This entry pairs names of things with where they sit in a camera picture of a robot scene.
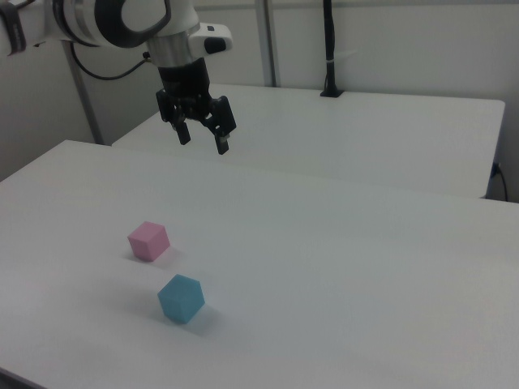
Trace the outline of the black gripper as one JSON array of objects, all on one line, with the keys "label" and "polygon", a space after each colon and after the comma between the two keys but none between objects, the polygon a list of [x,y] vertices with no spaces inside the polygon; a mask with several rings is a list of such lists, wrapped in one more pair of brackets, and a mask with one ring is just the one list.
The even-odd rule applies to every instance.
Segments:
[{"label": "black gripper", "polygon": [[163,122],[177,133],[181,145],[191,141],[186,118],[202,121],[213,134],[219,155],[229,151],[230,133],[237,127],[226,96],[213,99],[210,78],[203,58],[179,67],[159,67],[163,89],[156,93]]}]

